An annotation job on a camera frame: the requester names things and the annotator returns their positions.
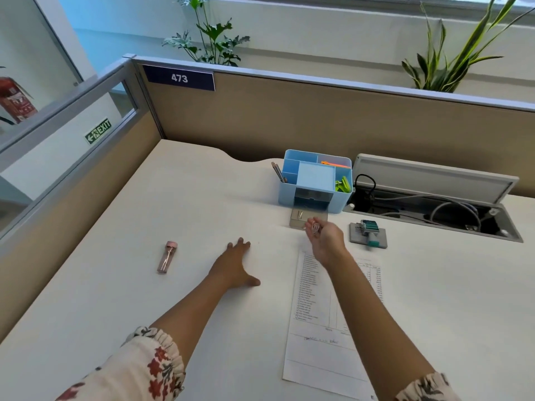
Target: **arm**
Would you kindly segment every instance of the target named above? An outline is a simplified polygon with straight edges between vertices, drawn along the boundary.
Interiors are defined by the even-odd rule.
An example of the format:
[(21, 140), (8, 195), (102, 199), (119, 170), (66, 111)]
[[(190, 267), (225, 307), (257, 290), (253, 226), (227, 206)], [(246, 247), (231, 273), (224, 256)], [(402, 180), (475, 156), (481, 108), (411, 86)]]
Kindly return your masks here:
[[(311, 230), (315, 222), (322, 227), (316, 235)], [(388, 313), (347, 251), (344, 233), (335, 224), (317, 218), (309, 219), (305, 230), (314, 256), (331, 277), (351, 337), (379, 400), (393, 400), (411, 382), (433, 373), (433, 367)]]
[(229, 243), (227, 250), (213, 264), (208, 276), (151, 325), (173, 338), (182, 355), (184, 367), (224, 293), (230, 288), (243, 285), (260, 285), (260, 280), (248, 275), (242, 264), (250, 247), (251, 243), (244, 243), (243, 238), (238, 239), (236, 246)]
[(170, 401), (183, 389), (184, 369), (224, 293), (260, 285), (242, 264), (251, 246), (229, 243), (208, 276), (150, 328), (138, 328), (103, 365), (71, 385), (57, 401)]

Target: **cubicle partition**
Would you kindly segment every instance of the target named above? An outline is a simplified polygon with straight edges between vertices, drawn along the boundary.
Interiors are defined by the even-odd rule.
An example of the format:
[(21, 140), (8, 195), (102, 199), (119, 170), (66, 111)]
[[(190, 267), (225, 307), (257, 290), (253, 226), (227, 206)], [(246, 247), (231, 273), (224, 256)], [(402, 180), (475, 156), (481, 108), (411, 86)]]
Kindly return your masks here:
[[(204, 80), (170, 81), (184, 73)], [(0, 339), (161, 138), (239, 160), (296, 149), (509, 174), (520, 177), (513, 193), (535, 197), (535, 105), (135, 55), (0, 140), (0, 172), (117, 83), (134, 108), (0, 231)]]

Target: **left hand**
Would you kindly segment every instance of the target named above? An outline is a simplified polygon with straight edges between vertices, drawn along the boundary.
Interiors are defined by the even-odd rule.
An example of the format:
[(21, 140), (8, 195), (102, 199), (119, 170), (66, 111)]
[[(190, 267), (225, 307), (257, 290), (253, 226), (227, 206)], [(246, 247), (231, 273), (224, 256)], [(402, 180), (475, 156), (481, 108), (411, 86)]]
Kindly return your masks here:
[(250, 247), (251, 243), (244, 243), (243, 238), (239, 238), (236, 245), (229, 242), (227, 250), (217, 258), (208, 276), (218, 276), (218, 278), (226, 281), (228, 288), (237, 288), (243, 285), (249, 287), (260, 285), (259, 279), (250, 276), (244, 270), (243, 258)]

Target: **paper document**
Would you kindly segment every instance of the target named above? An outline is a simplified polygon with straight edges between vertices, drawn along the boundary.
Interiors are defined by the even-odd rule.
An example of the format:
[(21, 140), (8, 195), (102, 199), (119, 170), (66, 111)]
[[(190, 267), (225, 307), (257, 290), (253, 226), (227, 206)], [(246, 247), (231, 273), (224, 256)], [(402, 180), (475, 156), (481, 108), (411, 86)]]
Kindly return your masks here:
[[(356, 261), (382, 301), (381, 269)], [(331, 279), (307, 252), (299, 252), (283, 379), (359, 400), (377, 399)]]

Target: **beige partition panel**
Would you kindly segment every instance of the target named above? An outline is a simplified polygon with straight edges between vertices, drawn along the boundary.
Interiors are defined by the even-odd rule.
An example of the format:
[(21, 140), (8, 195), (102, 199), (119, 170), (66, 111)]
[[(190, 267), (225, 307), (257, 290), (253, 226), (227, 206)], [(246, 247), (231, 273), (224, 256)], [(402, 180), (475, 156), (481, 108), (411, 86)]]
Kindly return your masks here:
[(535, 113), (215, 73), (216, 92), (148, 83), (166, 134), (241, 160), (359, 153), (520, 177), (535, 197)]
[(47, 211), (0, 267), (0, 341), (160, 140), (147, 113)]

